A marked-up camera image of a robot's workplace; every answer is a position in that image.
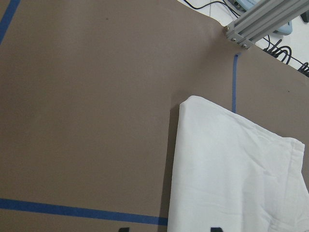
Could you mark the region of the aluminium frame post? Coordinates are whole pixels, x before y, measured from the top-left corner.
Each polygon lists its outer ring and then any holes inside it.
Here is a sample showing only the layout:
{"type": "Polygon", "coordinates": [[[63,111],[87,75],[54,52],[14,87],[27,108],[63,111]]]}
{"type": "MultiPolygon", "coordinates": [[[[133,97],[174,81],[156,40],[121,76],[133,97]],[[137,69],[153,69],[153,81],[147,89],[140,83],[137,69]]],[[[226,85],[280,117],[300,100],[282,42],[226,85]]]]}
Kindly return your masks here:
{"type": "Polygon", "coordinates": [[[261,0],[226,26],[226,38],[248,49],[308,9],[307,0],[261,0]]]}

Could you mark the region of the white long-sleeve printed shirt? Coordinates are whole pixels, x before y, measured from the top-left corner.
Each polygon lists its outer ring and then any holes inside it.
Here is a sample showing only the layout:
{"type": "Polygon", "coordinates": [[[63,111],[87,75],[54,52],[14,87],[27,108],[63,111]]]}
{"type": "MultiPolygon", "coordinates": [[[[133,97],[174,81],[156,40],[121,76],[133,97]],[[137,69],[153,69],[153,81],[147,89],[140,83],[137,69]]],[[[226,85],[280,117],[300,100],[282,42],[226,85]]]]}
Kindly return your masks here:
{"type": "Polygon", "coordinates": [[[180,104],[169,232],[306,232],[305,146],[199,96],[180,104]]]}

